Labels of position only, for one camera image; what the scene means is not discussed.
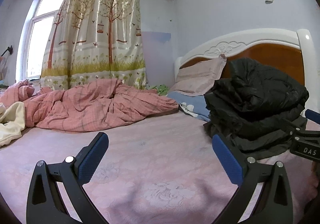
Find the blue textured pad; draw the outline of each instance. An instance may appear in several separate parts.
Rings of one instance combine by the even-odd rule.
[[[242,167],[218,135],[212,138],[212,148],[230,181],[240,186],[243,182]]]
[[[319,113],[307,109],[304,115],[306,116],[307,119],[310,119],[313,122],[320,124],[320,114]]]
[[[80,185],[90,182],[108,147],[109,138],[104,133],[79,166],[78,182]]]

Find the pink plaid blanket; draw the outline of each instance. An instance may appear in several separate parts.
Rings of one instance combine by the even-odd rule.
[[[118,79],[98,79],[67,91],[42,88],[32,96],[28,81],[9,87],[0,103],[9,107],[17,101],[25,104],[27,127],[68,132],[100,131],[129,125],[146,116],[172,111],[178,104],[155,90],[137,90]]]

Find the tree print curtain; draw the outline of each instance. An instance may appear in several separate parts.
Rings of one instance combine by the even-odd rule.
[[[144,89],[139,0],[64,0],[44,54],[41,86],[118,78]]]

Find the bed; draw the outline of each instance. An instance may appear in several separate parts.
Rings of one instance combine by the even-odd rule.
[[[318,111],[316,54],[308,30],[257,29],[210,40],[179,57],[179,68],[224,53],[228,59],[248,56],[287,72],[310,92],[306,107]],[[228,76],[228,68],[222,77]],[[212,150],[204,121],[183,112],[147,118],[130,126],[106,130],[110,144],[90,183],[84,189],[111,224],[212,223],[237,189]],[[307,129],[320,130],[308,122]],[[26,202],[33,169],[75,156],[97,132],[70,134],[40,128],[0,148],[0,193],[13,213],[26,223]],[[292,190],[294,223],[307,203],[304,192],[311,161],[288,151],[263,163],[282,161]],[[78,219],[63,185],[62,197],[70,215]],[[258,185],[242,219],[257,200]]]

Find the black down jacket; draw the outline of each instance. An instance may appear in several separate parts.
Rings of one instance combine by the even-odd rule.
[[[243,153],[266,158],[286,151],[290,138],[279,130],[288,119],[304,127],[300,116],[309,98],[307,89],[286,73],[250,58],[229,62],[231,78],[216,80],[204,95],[212,137],[221,132]]]

